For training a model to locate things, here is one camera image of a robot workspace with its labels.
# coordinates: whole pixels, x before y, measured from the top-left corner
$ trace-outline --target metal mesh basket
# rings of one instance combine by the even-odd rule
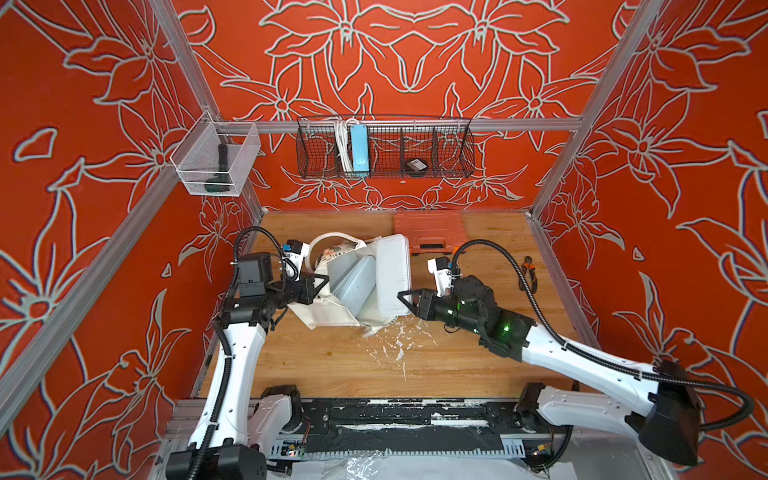
[[[368,129],[369,171],[344,171],[334,124],[346,118],[350,117],[298,120],[296,162],[301,177],[462,178],[475,171],[469,119],[381,120],[381,116],[359,122]],[[347,151],[351,159],[351,141]]]

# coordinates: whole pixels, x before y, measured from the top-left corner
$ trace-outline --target blue power bank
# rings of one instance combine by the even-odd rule
[[[349,135],[352,137],[353,170],[368,173],[371,170],[368,162],[368,127],[361,124],[353,125],[349,129]]]

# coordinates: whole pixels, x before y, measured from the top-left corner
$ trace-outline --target aluminum frame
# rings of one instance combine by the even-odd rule
[[[220,134],[240,137],[248,134],[251,125],[256,124],[260,134],[295,134],[299,131],[298,121],[217,121],[216,130]],[[456,120],[361,120],[360,123],[371,126],[398,125],[434,125],[456,124]],[[493,131],[577,131],[582,125],[577,118],[473,118],[470,129],[474,133]]]
[[[647,0],[640,3],[640,8],[632,15],[632,21],[624,35],[621,37],[616,52],[608,62],[608,66],[603,72],[603,76],[598,81],[592,95],[589,97],[587,106],[581,116],[581,125],[566,142],[562,152],[554,161],[544,186],[539,190],[538,195],[533,201],[531,211],[534,217],[541,218],[550,198],[554,194],[554,189],[560,184],[568,165],[571,164],[581,145],[587,140],[592,131],[595,122],[598,120],[603,107],[611,96],[614,87],[629,65],[632,55],[637,50],[640,41],[648,32],[651,22],[656,18],[664,0]]]
[[[563,307],[571,319],[571,324],[576,329],[576,333],[579,335],[579,340],[585,345],[591,346],[596,349],[600,348],[598,338],[595,336],[592,328],[589,326],[589,320],[584,315],[584,311],[579,305],[578,299],[574,295],[574,291],[571,286],[568,285],[568,278],[565,276],[563,267],[558,261],[558,257],[552,250],[552,245],[549,243],[547,234],[544,232],[544,228],[537,218],[534,218],[530,212],[525,214],[525,219],[528,221],[528,228],[531,229],[538,251],[541,254],[541,259],[544,261],[544,265],[547,267],[549,276],[552,278],[554,288],[558,291],[558,296],[563,302]]]
[[[178,181],[172,167],[160,171],[151,188],[125,217],[22,354],[0,377],[0,436],[8,431]]]
[[[149,3],[157,23],[160,24],[168,39],[170,49],[176,55],[181,71],[184,73],[200,109],[208,111],[215,119],[221,120],[221,111],[216,105],[214,93],[208,86],[200,64],[197,63],[192,45],[187,41],[187,34],[181,27],[176,8],[170,0],[149,0]]]

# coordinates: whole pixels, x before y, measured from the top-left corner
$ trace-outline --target orange wall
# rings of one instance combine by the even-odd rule
[[[543,218],[605,350],[757,401],[683,478],[768,476],[766,25],[763,2],[669,2]]]
[[[311,114],[578,116],[636,2],[174,0],[229,120]],[[531,205],[565,132],[484,134],[462,180],[302,180],[289,135],[263,136],[251,180],[277,210]]]
[[[65,3],[0,9],[0,373],[200,115],[148,2]],[[146,475],[251,221],[176,186],[0,439],[1,477]]]

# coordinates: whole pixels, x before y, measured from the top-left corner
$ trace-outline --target wooden surface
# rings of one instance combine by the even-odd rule
[[[364,240],[393,234],[391,213],[337,212],[331,214],[269,213],[262,226],[278,239],[311,241],[321,233],[339,231]],[[522,214],[465,213],[469,239],[493,240],[522,263],[534,259],[538,275],[536,300],[552,326],[563,336],[577,338],[565,314],[546,266]],[[324,248],[341,239],[326,239],[313,250],[313,261]],[[259,237],[254,251],[272,251]],[[413,288],[435,288],[427,271],[428,255],[411,257]],[[502,308],[535,318],[515,271],[504,257],[488,247],[470,247],[461,257],[464,275],[475,275],[490,286]],[[202,388],[207,394],[214,362]],[[545,382],[568,389],[571,380],[551,370],[503,359],[478,346],[478,336],[459,331],[448,334],[443,324],[413,316],[376,335],[363,338],[362,328],[317,327],[309,330],[290,311],[270,332],[261,350],[253,381],[253,396],[268,386],[293,383],[305,397],[517,397],[526,382]]]

